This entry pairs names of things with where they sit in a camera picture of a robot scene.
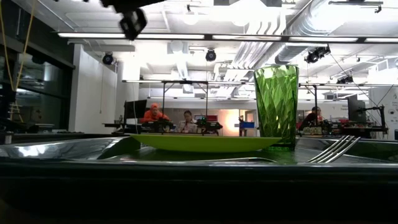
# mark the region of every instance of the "fluorescent light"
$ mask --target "fluorescent light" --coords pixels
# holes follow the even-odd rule
[[[329,5],[337,5],[337,6],[380,6],[383,5],[382,1],[330,1]]]
[[[356,42],[356,37],[290,37],[289,41],[308,42]]]
[[[137,39],[200,39],[203,40],[204,35],[201,34],[140,34]]]
[[[123,80],[122,82],[127,83],[162,83],[160,80]]]
[[[398,87],[390,84],[334,84],[334,83],[299,83],[300,86],[336,86],[336,87]]]
[[[197,51],[202,51],[204,52],[205,50],[207,50],[207,47],[201,47],[201,46],[189,46],[188,47],[189,51],[193,51],[193,50],[197,50]]]
[[[64,38],[78,39],[125,39],[124,34],[118,33],[58,33]],[[180,39],[180,40],[203,40],[205,35],[202,34],[139,34],[137,39]]]
[[[163,99],[161,96],[150,96],[148,99]],[[174,99],[174,97],[165,97],[165,99]]]
[[[327,47],[327,44],[313,44],[313,43],[286,43],[288,47]]]
[[[365,42],[379,42],[379,43],[394,42],[394,43],[397,43],[398,38],[366,38]]]
[[[231,100],[257,100],[255,98],[231,98]]]
[[[242,85],[246,84],[246,82],[208,82],[209,84],[216,84],[216,85]]]
[[[118,33],[58,33],[60,37],[64,38],[81,38],[81,39],[89,39],[89,38],[106,38],[106,39],[125,39],[124,34]]]
[[[278,41],[280,37],[261,35],[213,35],[213,40],[268,40]]]
[[[303,101],[315,101],[315,99],[298,99],[299,101],[303,102]],[[317,100],[319,102],[332,102],[334,100]]]

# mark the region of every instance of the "green glass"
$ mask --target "green glass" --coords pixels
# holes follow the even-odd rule
[[[254,72],[261,137],[282,138],[269,149],[294,150],[299,69],[273,65]]]

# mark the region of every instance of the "spotlight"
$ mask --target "spotlight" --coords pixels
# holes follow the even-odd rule
[[[102,62],[105,65],[112,65],[114,63],[114,57],[112,52],[106,52],[105,56],[102,58]]]
[[[346,84],[346,83],[353,83],[353,82],[354,82],[354,78],[352,77],[352,75],[337,79],[337,84]]]
[[[214,60],[216,60],[216,58],[216,52],[213,49],[209,49],[206,54],[206,61],[213,62]]]
[[[308,55],[304,58],[304,60],[307,63],[315,63],[330,53],[329,45],[327,47],[317,47],[314,51],[308,52]]]

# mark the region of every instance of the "wall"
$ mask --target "wall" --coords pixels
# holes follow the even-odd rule
[[[70,131],[109,134],[113,130],[103,123],[115,119],[117,75],[88,55],[81,45],[75,46]]]
[[[124,62],[118,63],[115,119],[119,119],[120,115],[124,115],[124,102],[138,100],[139,84],[122,82],[122,80],[127,79],[126,74],[130,72],[130,67],[126,67]],[[134,124],[135,120],[129,119],[127,123]]]

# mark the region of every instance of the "cable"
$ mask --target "cable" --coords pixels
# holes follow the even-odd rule
[[[33,18],[34,18],[33,15],[34,15],[34,12],[35,12],[35,5],[36,5],[36,0],[33,0],[32,12],[30,13],[29,27],[27,28],[27,35],[26,35],[26,40],[25,40],[25,48],[24,48],[24,53],[22,54],[22,62],[21,62],[21,67],[19,69],[19,73],[18,73],[16,88],[18,88],[19,80],[21,79],[21,75],[22,75],[22,68],[24,67],[24,58],[26,56],[27,44],[29,43],[30,30],[32,28],[32,22],[33,22]]]
[[[341,70],[347,75],[347,76],[349,76],[348,74],[347,74],[347,72],[343,69],[343,67],[341,67],[341,65],[337,62],[337,60],[335,59],[335,57],[332,55],[332,54],[330,54],[330,56],[333,58],[333,60],[336,62],[336,64],[341,68]],[[360,87],[359,87],[359,85],[357,85],[354,81],[353,81],[353,83],[355,84],[355,86],[359,89],[359,90],[361,90],[362,91],[362,93],[374,104],[374,105],[377,105],[372,99],[370,99],[370,97],[369,97],[369,95],[367,95],[366,93],[365,93],[365,91],[363,91]],[[377,119],[371,114],[371,113],[368,113],[375,121],[376,121],[376,123],[379,123],[378,121],[377,121]]]
[[[26,55],[26,50],[27,50],[27,44],[29,42],[29,37],[30,37],[30,28],[32,27],[32,22],[33,22],[33,15],[34,15],[34,10],[35,10],[35,4],[36,4],[36,0],[33,0],[33,5],[32,5],[32,12],[30,14],[30,21],[29,21],[29,27],[28,27],[28,32],[27,32],[27,37],[26,37],[26,42],[25,42],[25,49],[24,49],[24,54],[22,56],[22,63],[21,63],[21,68],[19,71],[19,76],[17,78],[17,84],[14,87],[14,82],[12,80],[12,76],[11,76],[11,71],[10,71],[10,66],[9,66],[9,62],[8,62],[8,53],[7,53],[7,43],[6,43],[6,31],[4,29],[4,20],[3,20],[3,16],[2,16],[2,7],[1,7],[1,1],[0,1],[0,21],[1,21],[1,29],[2,29],[2,37],[3,37],[3,41],[4,41],[4,53],[6,54],[6,64],[7,64],[7,71],[8,71],[8,77],[10,79],[10,84],[11,84],[11,90],[16,92],[18,89],[18,85],[19,85],[19,80],[21,77],[21,73],[22,73],[22,68],[23,68],[23,58]],[[19,105],[17,103],[17,100],[15,100],[15,106],[17,107],[17,110],[20,111],[19,109]],[[13,108],[11,109],[11,118],[12,118],[12,114],[13,114],[14,110]],[[22,119],[21,113],[18,114],[19,115],[19,119],[20,121],[23,123],[24,120]]]
[[[395,84],[392,84],[390,89],[388,89],[387,93],[383,96],[383,98],[381,98],[381,100],[379,101],[379,103],[376,106],[379,106],[379,104],[381,103],[381,101],[384,100],[384,98],[388,95],[388,93],[391,91],[392,87],[394,87]]]
[[[337,60],[335,59],[335,57],[334,57],[332,54],[330,54],[330,56],[333,58],[333,60],[336,62],[336,64],[341,68],[341,70],[342,70],[347,76],[349,76],[349,75],[347,74],[347,72],[343,69],[343,67],[341,67],[341,65],[337,62]],[[353,82],[353,83],[354,83],[354,85],[355,85],[359,90],[362,91],[362,93],[363,93],[373,104],[376,105],[376,103],[375,103],[372,99],[370,99],[370,97],[359,87],[359,85],[357,85],[355,82]]]

